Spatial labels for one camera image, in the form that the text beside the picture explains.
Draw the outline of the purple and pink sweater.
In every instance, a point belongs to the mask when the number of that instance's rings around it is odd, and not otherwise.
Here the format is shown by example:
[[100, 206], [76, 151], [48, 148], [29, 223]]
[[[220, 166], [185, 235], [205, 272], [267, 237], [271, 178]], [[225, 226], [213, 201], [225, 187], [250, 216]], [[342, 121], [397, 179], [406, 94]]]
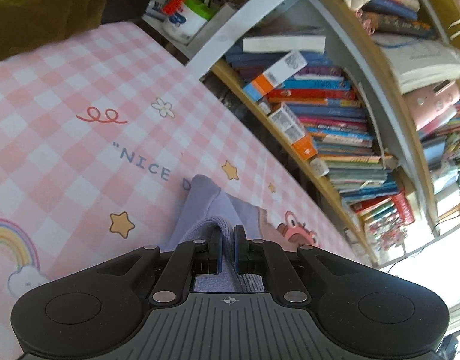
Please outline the purple and pink sweater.
[[276, 242], [284, 250], [292, 244], [285, 240], [267, 218], [267, 211], [227, 194], [205, 175], [195, 175], [166, 250], [182, 242], [208, 241], [214, 228], [223, 234], [223, 262], [218, 275], [198, 275], [193, 290], [202, 293], [259, 293], [264, 290], [258, 275], [238, 274], [235, 268], [234, 228], [243, 225], [248, 239]]

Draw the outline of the red thick books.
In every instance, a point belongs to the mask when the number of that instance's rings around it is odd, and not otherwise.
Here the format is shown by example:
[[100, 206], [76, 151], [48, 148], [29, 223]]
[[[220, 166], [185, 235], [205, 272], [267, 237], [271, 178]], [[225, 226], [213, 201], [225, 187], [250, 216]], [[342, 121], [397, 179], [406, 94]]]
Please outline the red thick books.
[[415, 215], [404, 191], [356, 202], [350, 206], [368, 231], [401, 228], [415, 222]]

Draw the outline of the pink checkered table mat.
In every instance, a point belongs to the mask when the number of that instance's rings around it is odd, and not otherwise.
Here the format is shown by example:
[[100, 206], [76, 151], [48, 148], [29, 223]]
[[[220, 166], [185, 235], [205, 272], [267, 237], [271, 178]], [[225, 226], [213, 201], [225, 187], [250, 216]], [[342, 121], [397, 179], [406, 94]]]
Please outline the pink checkered table mat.
[[0, 62], [0, 359], [16, 300], [143, 245], [171, 249], [220, 216], [280, 242], [288, 225], [355, 253], [271, 152], [134, 24], [108, 24]]

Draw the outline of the brown corduroy cloth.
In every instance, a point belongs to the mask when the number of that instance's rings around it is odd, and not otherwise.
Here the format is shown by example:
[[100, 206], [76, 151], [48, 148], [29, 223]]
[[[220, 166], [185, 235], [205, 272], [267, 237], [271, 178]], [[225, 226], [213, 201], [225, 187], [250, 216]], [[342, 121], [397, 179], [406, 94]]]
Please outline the brown corduroy cloth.
[[106, 0], [0, 0], [0, 61], [96, 29]]

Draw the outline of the white shelf frame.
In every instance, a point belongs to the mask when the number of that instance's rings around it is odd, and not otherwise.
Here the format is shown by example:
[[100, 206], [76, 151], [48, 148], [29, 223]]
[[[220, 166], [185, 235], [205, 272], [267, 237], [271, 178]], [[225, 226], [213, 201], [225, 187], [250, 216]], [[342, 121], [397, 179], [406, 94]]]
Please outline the white shelf frame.
[[291, 148], [282, 133], [276, 130], [257, 104], [241, 88], [242, 81], [223, 60], [223, 54], [252, 27], [267, 16], [282, 20], [283, 5], [296, 9], [307, 21], [325, 30], [327, 57], [343, 68], [350, 80], [358, 86], [358, 92], [367, 102], [377, 131], [381, 148], [389, 148], [407, 172], [407, 178], [415, 188], [420, 210], [429, 224], [438, 222], [437, 203], [433, 194], [429, 168], [423, 162], [423, 147], [417, 138], [413, 121], [403, 101], [396, 68], [358, 22], [344, 0], [249, 0], [223, 24], [207, 24], [190, 41], [182, 45], [172, 43], [187, 59], [185, 66], [193, 76], [202, 78], [214, 73], [238, 96], [249, 111], [279, 141], [287, 155], [319, 190], [334, 213], [357, 237], [373, 266], [378, 259], [367, 244], [363, 227], [356, 223], [350, 211], [344, 208], [336, 189], [322, 176], [317, 175], [310, 163], [301, 159]]

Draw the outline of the white tub green lid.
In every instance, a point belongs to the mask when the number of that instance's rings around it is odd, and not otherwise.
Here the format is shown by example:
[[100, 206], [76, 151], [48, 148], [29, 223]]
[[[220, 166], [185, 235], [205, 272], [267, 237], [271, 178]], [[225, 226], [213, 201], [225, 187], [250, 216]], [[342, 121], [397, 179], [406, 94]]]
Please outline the white tub green lid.
[[204, 2], [185, 0], [177, 11], [163, 22], [163, 31], [171, 39], [188, 45], [214, 15], [215, 10]]

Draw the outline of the orange white medicine box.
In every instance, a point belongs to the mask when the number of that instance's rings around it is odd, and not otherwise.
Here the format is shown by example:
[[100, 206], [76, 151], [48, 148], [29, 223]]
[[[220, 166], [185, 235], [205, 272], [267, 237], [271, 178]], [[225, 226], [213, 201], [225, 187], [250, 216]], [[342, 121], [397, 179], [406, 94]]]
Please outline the orange white medicine box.
[[302, 160], [318, 154], [311, 135], [285, 102], [276, 105], [268, 117]]

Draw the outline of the row of leaning books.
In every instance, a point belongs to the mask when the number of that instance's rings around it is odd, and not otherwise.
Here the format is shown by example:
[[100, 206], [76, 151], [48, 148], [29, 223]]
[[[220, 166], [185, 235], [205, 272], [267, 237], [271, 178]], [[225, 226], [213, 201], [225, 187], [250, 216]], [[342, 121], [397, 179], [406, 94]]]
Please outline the row of leaning books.
[[366, 98], [349, 73], [327, 57], [325, 48], [325, 35], [316, 28], [288, 34], [249, 33], [223, 58], [244, 88], [289, 52], [300, 51], [307, 66], [255, 103], [267, 117], [281, 102], [289, 106], [312, 137], [318, 151], [313, 158], [323, 159], [329, 168], [323, 177], [345, 203], [398, 194], [393, 157], [384, 152]]

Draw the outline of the white charger block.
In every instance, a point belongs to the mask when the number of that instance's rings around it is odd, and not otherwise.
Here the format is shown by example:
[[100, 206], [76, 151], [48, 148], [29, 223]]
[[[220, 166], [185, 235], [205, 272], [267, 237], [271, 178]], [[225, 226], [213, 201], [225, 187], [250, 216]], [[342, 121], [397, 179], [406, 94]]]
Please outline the white charger block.
[[321, 158], [312, 158], [309, 164], [312, 172], [314, 172], [317, 177], [323, 177], [329, 173], [327, 164]]

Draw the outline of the tall white orange box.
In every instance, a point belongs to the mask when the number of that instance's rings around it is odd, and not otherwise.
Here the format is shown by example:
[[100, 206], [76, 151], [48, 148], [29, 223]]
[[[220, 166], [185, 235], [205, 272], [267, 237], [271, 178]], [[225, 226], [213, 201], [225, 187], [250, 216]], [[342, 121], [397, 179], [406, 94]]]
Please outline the tall white orange box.
[[249, 82], [243, 88], [243, 92], [252, 101], [257, 102], [305, 66], [307, 61], [301, 52], [293, 50]]

